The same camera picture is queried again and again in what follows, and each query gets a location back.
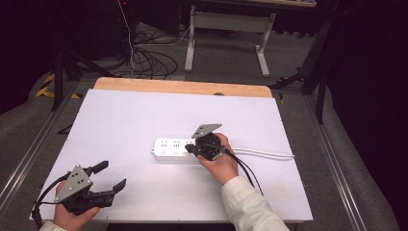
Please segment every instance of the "sleeve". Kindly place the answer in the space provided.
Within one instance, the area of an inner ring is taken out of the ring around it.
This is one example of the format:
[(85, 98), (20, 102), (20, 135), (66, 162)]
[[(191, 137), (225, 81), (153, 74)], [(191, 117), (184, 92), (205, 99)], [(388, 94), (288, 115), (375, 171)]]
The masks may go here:
[(244, 177), (236, 176), (225, 183), (222, 199), (237, 231), (289, 231), (283, 220), (272, 212), (268, 201)]
[(58, 226), (57, 224), (54, 224), (51, 221), (46, 221), (41, 228), (39, 229), (39, 231), (66, 231), (64, 229), (62, 229), (60, 226)]

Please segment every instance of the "desk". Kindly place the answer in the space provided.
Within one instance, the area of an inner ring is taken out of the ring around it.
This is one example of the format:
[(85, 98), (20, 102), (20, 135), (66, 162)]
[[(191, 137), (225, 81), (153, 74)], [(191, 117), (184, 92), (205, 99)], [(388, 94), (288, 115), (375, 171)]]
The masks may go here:
[[(219, 91), (227, 96), (204, 94)], [(258, 96), (248, 97), (251, 92)], [(127, 185), (114, 206), (102, 209), (95, 220), (226, 222), (220, 185), (207, 169), (158, 162), (151, 154), (155, 139), (189, 138), (199, 124), (215, 122), (223, 124), (217, 132), (228, 135), (233, 147), (292, 154), (267, 87), (101, 78), (87, 93), (45, 185), (76, 164), (88, 167), (107, 160), (110, 166), (90, 177), (91, 190), (109, 190), (123, 178)], [(241, 159), (257, 175), (278, 216), (286, 222), (313, 219), (293, 158)], [(43, 205), (41, 213), (51, 219), (53, 206)]]
[[(283, 5), (291, 7), (306, 7), (313, 8), (316, 3), (309, 2), (297, 2), (291, 0), (249, 0), (250, 3), (263, 3), (271, 5)], [(233, 2), (226, 2), (224, 4), (233, 5)], [(269, 70), (267, 62), (265, 60), (265, 47), (268, 42), (270, 30), (272, 29), (273, 20), (276, 16), (275, 13), (271, 13), (269, 17), (256, 17), (256, 16), (243, 16), (243, 15), (231, 15), (223, 13), (200, 13), (195, 11), (196, 6), (191, 6), (190, 17), (190, 38), (189, 46), (187, 50), (185, 70), (187, 72), (192, 71), (192, 60), (194, 57), (194, 30), (195, 28), (208, 28), (219, 30), (234, 30), (243, 32), (264, 33), (261, 45), (255, 45), (255, 52), (258, 58), (258, 62), (264, 77), (269, 76)]]

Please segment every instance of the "person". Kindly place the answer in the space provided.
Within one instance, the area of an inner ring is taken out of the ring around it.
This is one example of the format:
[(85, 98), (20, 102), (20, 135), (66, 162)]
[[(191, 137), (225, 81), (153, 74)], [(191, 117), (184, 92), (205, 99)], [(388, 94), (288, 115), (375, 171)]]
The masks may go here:
[[(221, 144), (234, 154), (228, 138), (220, 133)], [(198, 161), (210, 171), (222, 185), (221, 194), (228, 218), (237, 231), (287, 231), (283, 220), (273, 213), (268, 201), (260, 195), (244, 177), (238, 174), (238, 164), (228, 155), (220, 155), (214, 161), (208, 161), (198, 155)], [(57, 193), (64, 183), (57, 187)], [(70, 214), (63, 205), (56, 205), (54, 223), (47, 221), (40, 231), (79, 231), (91, 220), (99, 208), (92, 208), (80, 216)]]

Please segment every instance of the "white power strip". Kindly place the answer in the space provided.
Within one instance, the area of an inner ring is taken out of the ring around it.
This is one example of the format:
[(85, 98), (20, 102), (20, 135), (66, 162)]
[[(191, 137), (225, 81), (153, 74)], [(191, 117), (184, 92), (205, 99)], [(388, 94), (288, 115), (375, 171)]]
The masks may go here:
[(187, 144), (195, 144), (195, 139), (156, 139), (152, 154), (158, 161), (198, 163), (195, 155), (186, 150)]

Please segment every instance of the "white tabletop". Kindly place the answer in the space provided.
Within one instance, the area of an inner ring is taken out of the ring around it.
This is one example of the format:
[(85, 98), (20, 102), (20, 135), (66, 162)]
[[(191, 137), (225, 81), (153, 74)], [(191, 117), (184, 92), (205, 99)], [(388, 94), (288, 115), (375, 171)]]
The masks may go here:
[[(108, 191), (124, 178), (127, 185), (95, 220), (226, 221), (220, 185), (207, 169), (164, 164), (151, 154), (156, 139), (189, 139), (198, 125), (207, 123), (222, 123), (216, 132), (226, 135), (233, 148), (292, 154), (273, 98), (89, 90), (44, 188), (76, 164), (109, 161), (108, 168), (90, 177), (90, 189)], [(281, 219), (313, 219), (295, 159), (239, 157), (254, 171)], [(53, 200), (53, 193), (44, 199)], [(42, 205), (41, 214), (52, 219), (54, 206)]]

